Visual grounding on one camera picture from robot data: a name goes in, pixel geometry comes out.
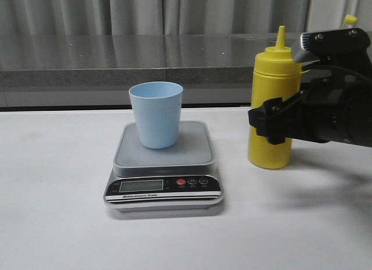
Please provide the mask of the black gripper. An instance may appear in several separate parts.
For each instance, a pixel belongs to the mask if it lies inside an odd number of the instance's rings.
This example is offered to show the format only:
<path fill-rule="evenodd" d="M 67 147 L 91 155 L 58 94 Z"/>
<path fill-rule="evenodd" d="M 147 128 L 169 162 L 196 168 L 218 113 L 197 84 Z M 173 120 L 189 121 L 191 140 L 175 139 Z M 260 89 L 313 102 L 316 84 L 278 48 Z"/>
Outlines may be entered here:
<path fill-rule="evenodd" d="M 303 112 L 314 140 L 347 144 L 371 143 L 371 60 L 369 35 L 361 28 L 303 33 L 292 44 L 297 63 L 330 75 L 315 80 L 307 91 Z M 256 134 L 272 145 L 287 138 L 301 139 L 301 99 L 293 96 L 266 100 L 248 111 Z"/>

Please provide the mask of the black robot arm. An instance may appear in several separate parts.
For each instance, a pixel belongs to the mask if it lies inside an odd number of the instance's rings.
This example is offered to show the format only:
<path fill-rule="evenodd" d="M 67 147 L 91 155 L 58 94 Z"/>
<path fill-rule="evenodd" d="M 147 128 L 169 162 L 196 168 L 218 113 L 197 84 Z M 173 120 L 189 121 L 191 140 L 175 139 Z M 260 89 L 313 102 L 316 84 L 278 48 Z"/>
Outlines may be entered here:
<path fill-rule="evenodd" d="M 371 46 L 361 28 L 303 33 L 294 43 L 294 60 L 305 70 L 329 76 L 301 83 L 287 100 L 271 97 L 248 112 L 249 123 L 268 143 L 287 138 L 371 146 Z"/>

